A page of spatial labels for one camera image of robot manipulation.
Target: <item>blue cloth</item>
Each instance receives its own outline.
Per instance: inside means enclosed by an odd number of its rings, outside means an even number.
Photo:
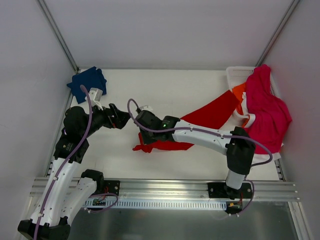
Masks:
[[[71,89],[71,93],[75,96],[78,104],[81,104],[86,101],[86,94],[80,89],[80,85],[84,85],[88,92],[91,88],[101,89],[102,95],[105,95],[107,94],[106,82],[107,80],[101,69],[93,66],[82,73],[72,76],[72,82],[68,83],[67,86]]]

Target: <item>laundry basket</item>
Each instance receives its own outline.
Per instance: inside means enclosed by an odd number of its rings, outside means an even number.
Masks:
[[[247,81],[247,78],[254,73],[254,66],[229,66],[226,69],[226,79],[228,82],[229,90],[232,92],[232,88],[243,84]],[[276,88],[275,81],[270,73],[270,93],[278,98],[280,98],[279,92]],[[247,115],[241,115],[235,109],[233,112],[233,117],[239,121],[244,122],[249,119]],[[249,127],[253,123],[254,119],[251,119],[251,122],[247,123],[246,127]]]

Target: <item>gray wall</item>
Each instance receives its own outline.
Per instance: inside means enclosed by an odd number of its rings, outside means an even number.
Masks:
[[[0,238],[18,236],[43,175],[72,69],[35,0],[0,2]]]
[[[297,182],[315,239],[320,239],[320,1],[304,0],[266,59],[293,122],[283,156]]]
[[[254,66],[291,0],[46,0],[80,67]]]

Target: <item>red towel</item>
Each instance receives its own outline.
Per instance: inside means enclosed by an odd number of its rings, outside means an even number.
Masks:
[[[239,101],[231,91],[226,91],[224,94],[213,100],[202,108],[193,111],[181,119],[191,124],[199,126],[219,129],[229,119]],[[133,148],[134,151],[142,150],[145,153],[151,153],[152,149],[160,150],[187,150],[193,146],[186,142],[172,142],[172,141],[157,141],[151,144],[144,144],[141,133],[139,133],[140,145]]]
[[[255,114],[253,124],[246,128],[251,138],[278,153],[292,119],[286,104],[270,93],[271,69],[267,65],[256,67],[246,81],[246,105]],[[260,146],[256,154],[266,154]]]

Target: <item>pink cloth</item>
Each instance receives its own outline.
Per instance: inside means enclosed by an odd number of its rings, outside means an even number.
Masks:
[[[270,72],[270,67],[264,64],[256,67],[246,81],[246,104],[248,112],[255,114],[255,121],[245,130],[251,138],[277,153],[292,119],[286,104],[270,93]],[[266,151],[257,145],[255,153]]]

